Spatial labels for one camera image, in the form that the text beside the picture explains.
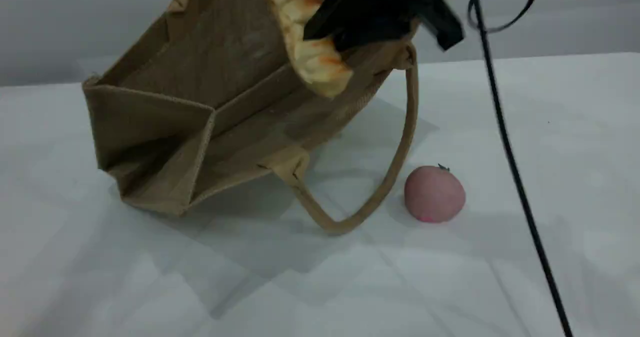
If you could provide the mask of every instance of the jute bag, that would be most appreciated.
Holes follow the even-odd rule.
[[[268,0],[173,0],[114,66],[83,84],[98,167],[126,203],[175,216],[273,172],[320,227],[349,232],[384,200],[409,152],[418,117],[411,37],[348,50],[352,78],[326,98],[292,69]],[[407,79],[397,152],[364,205],[336,221],[304,184],[308,151],[342,130],[393,68]]]

